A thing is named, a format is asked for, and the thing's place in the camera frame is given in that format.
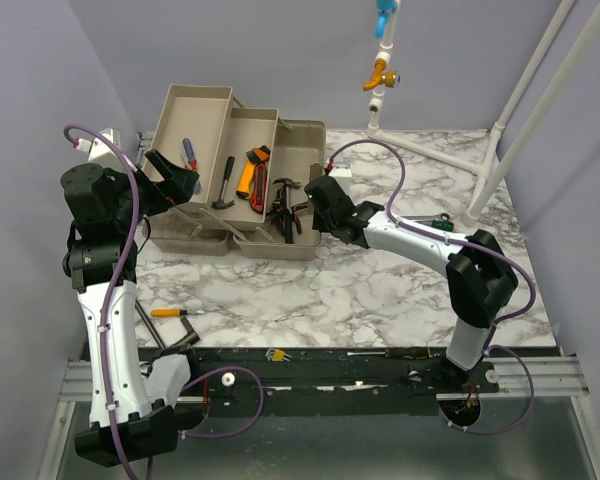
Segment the small blue clear screwdriver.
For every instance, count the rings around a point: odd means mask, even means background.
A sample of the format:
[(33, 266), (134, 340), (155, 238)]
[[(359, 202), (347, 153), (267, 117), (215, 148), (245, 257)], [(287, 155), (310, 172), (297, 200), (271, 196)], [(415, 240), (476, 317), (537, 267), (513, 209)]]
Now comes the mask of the small blue clear screwdriver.
[(183, 167), (187, 170), (190, 170), (190, 165), (189, 165), (189, 162), (188, 162), (188, 159), (186, 158), (186, 156), (181, 155), (180, 158), (183, 163)]

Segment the taupe plastic tool box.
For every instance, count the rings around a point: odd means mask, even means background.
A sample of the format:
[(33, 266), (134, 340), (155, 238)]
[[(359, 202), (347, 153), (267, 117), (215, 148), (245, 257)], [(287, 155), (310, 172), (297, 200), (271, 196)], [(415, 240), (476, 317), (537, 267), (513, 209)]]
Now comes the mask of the taupe plastic tool box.
[(194, 167), (201, 190), (143, 232), (163, 252), (308, 261), (320, 234), (304, 187), (320, 175), (326, 127), (247, 107), (228, 86), (170, 86), (150, 148)]

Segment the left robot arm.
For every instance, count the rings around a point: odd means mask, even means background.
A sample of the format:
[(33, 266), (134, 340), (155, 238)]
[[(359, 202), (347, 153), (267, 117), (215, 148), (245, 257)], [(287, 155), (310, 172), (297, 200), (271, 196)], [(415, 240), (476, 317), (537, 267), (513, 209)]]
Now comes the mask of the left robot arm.
[(77, 454), (104, 467), (172, 452), (176, 404), (194, 393), (200, 368), (178, 351), (163, 351), (142, 375), (135, 334), (137, 300), (133, 239), (140, 219), (186, 203), (198, 176), (159, 151), (145, 154), (160, 174), (121, 173), (88, 162), (60, 180), (73, 215), (63, 269), (77, 293), (88, 332), (92, 375), (89, 427), (75, 437)]

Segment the black handled claw hammer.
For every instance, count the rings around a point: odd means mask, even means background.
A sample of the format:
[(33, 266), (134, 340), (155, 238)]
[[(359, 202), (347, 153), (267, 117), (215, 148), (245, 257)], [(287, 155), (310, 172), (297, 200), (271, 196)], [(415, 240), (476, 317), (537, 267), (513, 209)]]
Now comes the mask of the black handled claw hammer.
[(284, 236), (285, 243), (293, 244), (293, 230), (300, 233), (301, 224), (292, 206), (291, 191), (299, 189), (300, 183), (290, 178), (278, 178), (273, 184), (279, 185), (280, 188), (274, 200), (272, 223), (277, 226), (280, 233)]

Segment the grey black tin snips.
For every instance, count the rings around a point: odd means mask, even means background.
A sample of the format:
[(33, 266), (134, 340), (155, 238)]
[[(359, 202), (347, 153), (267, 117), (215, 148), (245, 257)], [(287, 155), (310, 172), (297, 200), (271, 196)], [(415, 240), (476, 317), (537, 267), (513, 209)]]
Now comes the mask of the grey black tin snips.
[(281, 185), (277, 190), (266, 218), (272, 223), (285, 223), (287, 217), (292, 215), (291, 203), (289, 199), (291, 188), (287, 185)]

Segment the orange black needle-nose pliers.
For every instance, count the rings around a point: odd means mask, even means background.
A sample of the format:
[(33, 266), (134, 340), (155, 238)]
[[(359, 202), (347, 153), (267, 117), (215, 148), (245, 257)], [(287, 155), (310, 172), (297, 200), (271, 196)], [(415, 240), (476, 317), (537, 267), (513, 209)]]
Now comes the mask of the orange black needle-nose pliers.
[(266, 217), (274, 224), (282, 235), (287, 233), (286, 228), (286, 217), (291, 217), (291, 224), (295, 226), (298, 234), (302, 233), (301, 221), (299, 219), (299, 213), (308, 208), (308, 202), (297, 203), (290, 208), (280, 202), (274, 202), (271, 209), (267, 212)]

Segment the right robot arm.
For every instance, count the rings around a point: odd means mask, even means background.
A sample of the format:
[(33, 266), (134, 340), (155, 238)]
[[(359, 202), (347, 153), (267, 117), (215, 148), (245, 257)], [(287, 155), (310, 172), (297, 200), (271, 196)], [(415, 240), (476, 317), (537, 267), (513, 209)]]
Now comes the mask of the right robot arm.
[(328, 175), (305, 186), (314, 208), (314, 228), (345, 244), (386, 251), (443, 275), (456, 326), (440, 367), (440, 379), (460, 392), (476, 380), (494, 320), (509, 303), (518, 279), (492, 234), (465, 236), (394, 217), (388, 208), (358, 205)]

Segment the black orange hex key set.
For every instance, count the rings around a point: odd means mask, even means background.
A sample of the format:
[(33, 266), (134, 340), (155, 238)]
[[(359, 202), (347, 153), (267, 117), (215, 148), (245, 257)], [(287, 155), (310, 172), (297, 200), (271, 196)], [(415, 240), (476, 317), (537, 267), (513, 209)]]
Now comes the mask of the black orange hex key set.
[(271, 150), (266, 145), (255, 147), (246, 153), (248, 161), (254, 165), (266, 163), (271, 156)]

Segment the red black utility knife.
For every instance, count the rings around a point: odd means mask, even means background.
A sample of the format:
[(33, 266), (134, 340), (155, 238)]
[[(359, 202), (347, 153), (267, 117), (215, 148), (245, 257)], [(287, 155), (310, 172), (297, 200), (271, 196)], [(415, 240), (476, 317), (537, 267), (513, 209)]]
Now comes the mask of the red black utility knife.
[(250, 195), (251, 209), (258, 214), (262, 214), (265, 210), (266, 189), (267, 167), (265, 163), (259, 163), (254, 168)]

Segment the orange black utility knife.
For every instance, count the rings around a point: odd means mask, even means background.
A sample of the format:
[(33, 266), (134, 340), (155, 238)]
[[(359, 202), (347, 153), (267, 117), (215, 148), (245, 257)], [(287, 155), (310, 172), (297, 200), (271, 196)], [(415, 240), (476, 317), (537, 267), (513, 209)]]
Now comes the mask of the orange black utility knife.
[(238, 198), (241, 198), (241, 199), (249, 198), (251, 183), (252, 183), (255, 169), (256, 169), (256, 165), (254, 163), (252, 163), (250, 161), (246, 162), (246, 164), (242, 170), (239, 182), (236, 187), (236, 196)]

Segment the small black handled hammer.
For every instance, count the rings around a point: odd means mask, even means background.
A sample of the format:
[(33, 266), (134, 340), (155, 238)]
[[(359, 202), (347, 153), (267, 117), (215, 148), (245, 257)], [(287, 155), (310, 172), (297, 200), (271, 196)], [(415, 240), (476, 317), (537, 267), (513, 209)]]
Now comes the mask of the small black handled hammer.
[(234, 163), (235, 163), (235, 157), (228, 156), (227, 160), (226, 160), (226, 164), (225, 164), (224, 173), (223, 173), (220, 194), (219, 194), (218, 198), (211, 205), (211, 207), (215, 210), (225, 210), (225, 209), (231, 208), (235, 203), (234, 200), (230, 200), (230, 201), (225, 200), (228, 182), (229, 182), (229, 179), (232, 174)]

